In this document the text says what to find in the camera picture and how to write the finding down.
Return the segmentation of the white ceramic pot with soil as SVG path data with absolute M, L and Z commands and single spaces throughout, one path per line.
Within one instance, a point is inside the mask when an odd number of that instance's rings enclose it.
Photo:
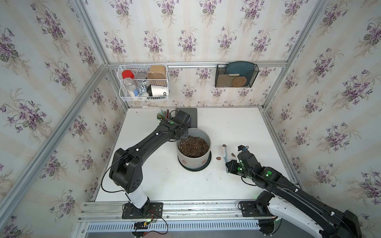
M 191 128 L 188 130 L 188 138 L 176 142 L 177 157 L 181 160 L 188 158 L 199 158 L 208 155 L 211 152 L 211 139 L 209 135 L 201 129 Z M 190 165 L 196 165 L 197 162 L 187 162 Z

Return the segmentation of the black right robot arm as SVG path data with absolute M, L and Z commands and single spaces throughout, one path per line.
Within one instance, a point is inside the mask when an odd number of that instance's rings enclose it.
M 357 215 L 335 209 L 309 195 L 272 167 L 264 167 L 247 147 L 238 147 L 238 157 L 226 161 L 226 171 L 250 179 L 263 189 L 253 201 L 241 201 L 238 208 L 244 217 L 260 217 L 261 232 L 270 235 L 278 218 L 285 219 L 315 238 L 361 238 Z

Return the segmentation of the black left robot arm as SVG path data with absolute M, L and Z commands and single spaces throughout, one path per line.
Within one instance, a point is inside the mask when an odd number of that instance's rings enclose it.
M 149 209 L 149 198 L 141 188 L 145 161 L 163 144 L 187 138 L 190 119 L 188 113 L 177 111 L 175 116 L 163 119 L 141 142 L 114 153 L 109 178 L 126 194 L 134 210 L 143 213 Z

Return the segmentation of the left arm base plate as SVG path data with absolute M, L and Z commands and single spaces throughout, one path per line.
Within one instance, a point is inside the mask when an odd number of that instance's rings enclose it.
M 148 201 L 142 208 L 137 208 L 128 202 L 122 206 L 122 210 L 122 219 L 150 219 L 153 215 L 162 216 L 163 203 Z

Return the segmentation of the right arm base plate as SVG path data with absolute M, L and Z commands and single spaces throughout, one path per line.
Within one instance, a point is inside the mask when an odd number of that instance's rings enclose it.
M 241 210 L 243 217 L 263 217 L 266 214 L 266 208 L 255 200 L 240 201 L 238 208 Z

